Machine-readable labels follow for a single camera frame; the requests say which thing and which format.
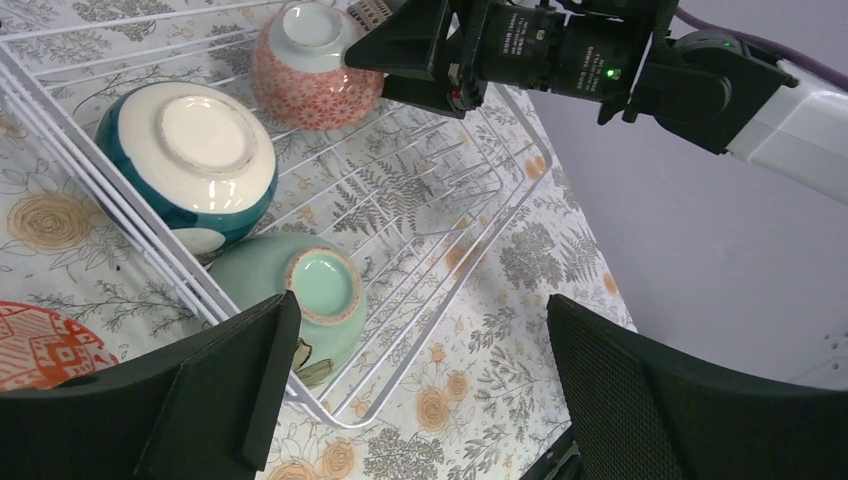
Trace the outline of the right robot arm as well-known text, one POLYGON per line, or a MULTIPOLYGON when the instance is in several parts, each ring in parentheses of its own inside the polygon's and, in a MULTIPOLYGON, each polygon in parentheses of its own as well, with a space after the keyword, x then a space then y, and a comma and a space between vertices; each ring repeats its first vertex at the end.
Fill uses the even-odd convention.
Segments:
POLYGON ((674 1, 406 1, 349 47, 386 99, 463 118, 489 84, 647 115, 706 150, 847 199, 847 79, 674 1))

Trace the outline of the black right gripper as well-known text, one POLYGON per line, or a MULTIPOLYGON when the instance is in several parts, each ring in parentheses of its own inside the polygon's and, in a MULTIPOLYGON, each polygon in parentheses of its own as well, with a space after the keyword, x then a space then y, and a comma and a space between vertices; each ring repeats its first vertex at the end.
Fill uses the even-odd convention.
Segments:
POLYGON ((464 119, 480 107, 485 86, 598 102, 617 113, 631 88, 663 4, 660 1, 431 1, 405 3, 366 31, 346 65, 390 74, 382 97, 464 119), (453 48, 448 68, 447 34, 453 48), (447 72, 447 77, 435 80, 447 72))

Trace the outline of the blue white patterned bowl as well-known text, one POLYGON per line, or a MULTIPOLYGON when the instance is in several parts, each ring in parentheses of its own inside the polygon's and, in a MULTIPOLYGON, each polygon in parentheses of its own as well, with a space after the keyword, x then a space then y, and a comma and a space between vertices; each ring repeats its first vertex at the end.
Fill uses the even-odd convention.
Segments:
POLYGON ((57 312, 1 303, 1 390, 54 388, 119 363, 91 330, 57 312))

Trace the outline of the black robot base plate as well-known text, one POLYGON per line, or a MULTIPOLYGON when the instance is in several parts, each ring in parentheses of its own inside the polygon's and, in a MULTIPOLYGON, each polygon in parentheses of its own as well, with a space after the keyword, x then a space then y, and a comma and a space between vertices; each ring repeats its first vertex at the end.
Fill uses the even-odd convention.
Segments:
POLYGON ((579 480, 583 462, 574 430, 569 427, 525 473, 521 480, 579 480))

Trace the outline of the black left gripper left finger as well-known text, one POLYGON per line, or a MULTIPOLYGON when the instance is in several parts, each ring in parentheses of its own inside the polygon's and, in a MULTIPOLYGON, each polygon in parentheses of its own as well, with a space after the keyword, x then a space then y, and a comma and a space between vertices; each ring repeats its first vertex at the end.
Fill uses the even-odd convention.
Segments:
POLYGON ((5 479, 252 479, 266 467, 301 313, 274 295, 57 387, 1 397, 5 479))

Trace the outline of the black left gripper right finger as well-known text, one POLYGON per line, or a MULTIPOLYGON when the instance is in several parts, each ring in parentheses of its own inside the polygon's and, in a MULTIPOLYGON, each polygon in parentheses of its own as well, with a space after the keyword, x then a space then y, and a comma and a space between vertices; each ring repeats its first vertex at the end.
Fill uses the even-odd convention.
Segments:
POLYGON ((552 295, 574 479, 843 479, 847 395, 696 358, 552 295))

